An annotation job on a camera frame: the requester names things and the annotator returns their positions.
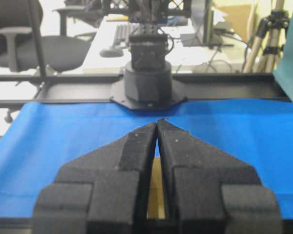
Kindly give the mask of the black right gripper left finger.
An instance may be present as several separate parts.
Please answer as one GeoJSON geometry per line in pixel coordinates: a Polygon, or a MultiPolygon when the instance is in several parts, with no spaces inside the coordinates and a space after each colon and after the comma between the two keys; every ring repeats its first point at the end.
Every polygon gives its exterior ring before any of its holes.
{"type": "Polygon", "coordinates": [[[132,234],[147,217],[157,125],[65,163],[39,193],[35,234],[132,234]]]}

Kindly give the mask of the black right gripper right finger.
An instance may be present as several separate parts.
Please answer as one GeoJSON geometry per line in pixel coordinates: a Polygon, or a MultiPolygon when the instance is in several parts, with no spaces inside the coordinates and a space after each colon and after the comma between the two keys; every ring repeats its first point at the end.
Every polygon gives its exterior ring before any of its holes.
{"type": "Polygon", "coordinates": [[[165,199],[179,233],[282,233],[276,196],[253,166],[166,120],[157,126],[165,199]]]}

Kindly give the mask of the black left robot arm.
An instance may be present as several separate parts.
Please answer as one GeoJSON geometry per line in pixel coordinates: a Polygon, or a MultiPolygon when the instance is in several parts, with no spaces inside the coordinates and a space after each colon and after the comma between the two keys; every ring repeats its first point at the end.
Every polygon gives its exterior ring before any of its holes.
{"type": "MultiPolygon", "coordinates": [[[[127,15],[139,24],[129,38],[131,59],[119,81],[127,100],[168,107],[184,100],[166,60],[172,47],[158,32],[167,0],[133,0],[127,15]]],[[[63,164],[33,212],[34,234],[134,234],[147,218],[158,126],[152,122],[63,164]]]]}

